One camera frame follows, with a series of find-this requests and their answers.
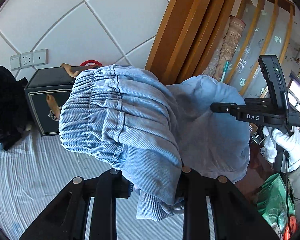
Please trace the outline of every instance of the window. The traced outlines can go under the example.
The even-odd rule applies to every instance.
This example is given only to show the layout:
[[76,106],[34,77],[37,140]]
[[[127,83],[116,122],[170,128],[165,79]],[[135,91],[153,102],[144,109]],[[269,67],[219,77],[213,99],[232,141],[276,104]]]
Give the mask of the window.
[[289,102],[300,112],[300,87],[294,81],[288,89]]

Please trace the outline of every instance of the red object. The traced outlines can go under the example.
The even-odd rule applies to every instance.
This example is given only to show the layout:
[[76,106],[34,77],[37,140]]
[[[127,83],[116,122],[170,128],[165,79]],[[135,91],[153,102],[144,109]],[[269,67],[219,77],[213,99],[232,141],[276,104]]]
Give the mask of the red object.
[[[294,234],[297,231],[297,220],[295,216],[291,216],[290,217],[290,225],[291,225],[291,233]],[[288,223],[286,225],[286,229],[284,231],[284,235],[283,235],[283,240],[288,240],[290,239],[290,233],[289,233],[289,226]]]
[[89,63],[94,63],[94,66],[103,67],[103,65],[99,61],[96,61],[96,60],[87,60],[87,61],[81,63],[80,67],[83,67]]

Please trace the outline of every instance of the black box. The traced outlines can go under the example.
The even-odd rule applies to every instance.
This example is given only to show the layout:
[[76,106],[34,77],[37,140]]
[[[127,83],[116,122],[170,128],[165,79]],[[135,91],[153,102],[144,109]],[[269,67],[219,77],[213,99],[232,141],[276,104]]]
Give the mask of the black box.
[[[82,67],[72,67],[73,71]],[[25,87],[26,98],[33,119],[42,136],[58,135],[59,120],[46,101],[47,94],[54,96],[59,108],[68,100],[75,78],[63,67],[44,68],[35,72]]]

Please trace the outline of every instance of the black cable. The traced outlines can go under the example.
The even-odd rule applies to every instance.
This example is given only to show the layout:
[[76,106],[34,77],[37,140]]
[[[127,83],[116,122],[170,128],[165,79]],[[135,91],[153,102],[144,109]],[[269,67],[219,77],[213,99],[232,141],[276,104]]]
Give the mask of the black cable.
[[288,201],[288,161],[289,154],[286,152],[286,204],[287,204],[287,217],[290,237],[292,236],[291,225],[290,225],[290,213],[289,213],[289,201]]

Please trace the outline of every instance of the blue denim pants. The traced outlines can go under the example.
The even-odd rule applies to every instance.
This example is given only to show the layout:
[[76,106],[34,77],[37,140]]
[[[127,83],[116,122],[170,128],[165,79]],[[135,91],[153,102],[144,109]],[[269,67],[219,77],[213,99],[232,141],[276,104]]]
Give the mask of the blue denim pants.
[[137,218],[183,213],[175,198],[181,158],[204,176],[241,179],[249,163],[249,126],[210,111],[244,104],[236,89],[200,75],[164,86],[151,72],[110,65],[76,78],[60,116],[66,150],[122,171],[139,191]]

